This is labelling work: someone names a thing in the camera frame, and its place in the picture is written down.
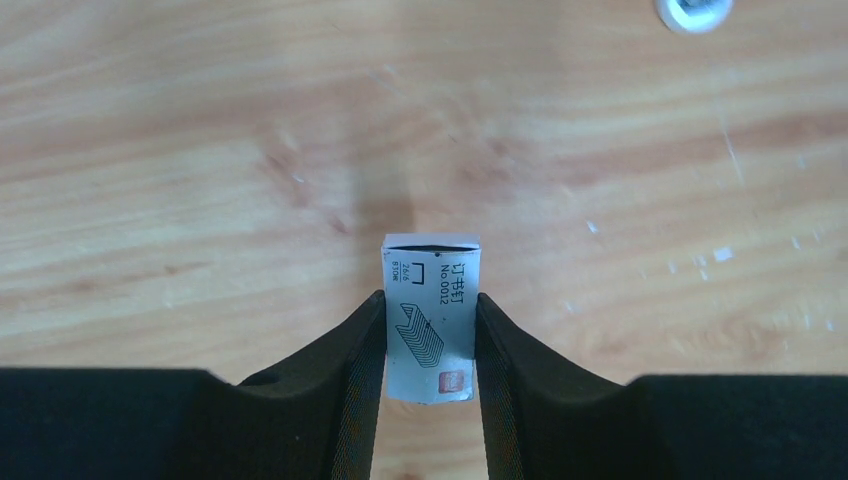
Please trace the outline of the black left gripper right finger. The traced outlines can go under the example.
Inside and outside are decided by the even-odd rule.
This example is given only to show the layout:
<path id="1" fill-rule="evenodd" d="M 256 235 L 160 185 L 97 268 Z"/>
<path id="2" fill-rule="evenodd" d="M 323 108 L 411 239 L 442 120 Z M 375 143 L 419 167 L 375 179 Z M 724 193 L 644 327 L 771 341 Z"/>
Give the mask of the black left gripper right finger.
<path id="1" fill-rule="evenodd" d="M 517 326 L 487 295 L 476 367 L 493 479 L 843 479 L 847 380 L 646 375 L 619 385 Z"/>

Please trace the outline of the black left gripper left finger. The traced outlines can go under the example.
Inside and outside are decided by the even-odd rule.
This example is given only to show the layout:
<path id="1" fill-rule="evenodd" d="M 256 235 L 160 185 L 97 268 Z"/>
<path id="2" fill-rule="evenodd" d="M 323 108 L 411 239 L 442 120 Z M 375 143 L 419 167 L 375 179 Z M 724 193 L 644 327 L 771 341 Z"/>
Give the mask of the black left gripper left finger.
<path id="1" fill-rule="evenodd" d="M 386 353 L 385 296 L 237 384 L 201 369 L 1 371 L 5 479 L 361 479 Z"/>

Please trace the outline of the white staple box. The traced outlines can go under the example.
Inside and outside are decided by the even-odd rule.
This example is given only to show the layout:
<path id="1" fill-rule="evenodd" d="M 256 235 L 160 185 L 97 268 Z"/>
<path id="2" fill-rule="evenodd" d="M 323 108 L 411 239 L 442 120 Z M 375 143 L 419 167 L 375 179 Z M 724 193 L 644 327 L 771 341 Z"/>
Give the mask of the white staple box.
<path id="1" fill-rule="evenodd" d="M 385 236 L 390 398 L 423 405 L 473 399 L 480 263 L 477 235 Z"/>

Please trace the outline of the grey white stapler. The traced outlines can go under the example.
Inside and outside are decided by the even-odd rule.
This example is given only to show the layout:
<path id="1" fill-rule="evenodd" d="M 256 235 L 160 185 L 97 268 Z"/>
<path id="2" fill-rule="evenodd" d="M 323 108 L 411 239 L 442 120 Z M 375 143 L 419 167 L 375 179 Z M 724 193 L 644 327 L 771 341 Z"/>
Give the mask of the grey white stapler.
<path id="1" fill-rule="evenodd" d="M 676 33 L 705 34 L 722 25 L 732 12 L 733 0 L 655 0 L 656 12 Z"/>

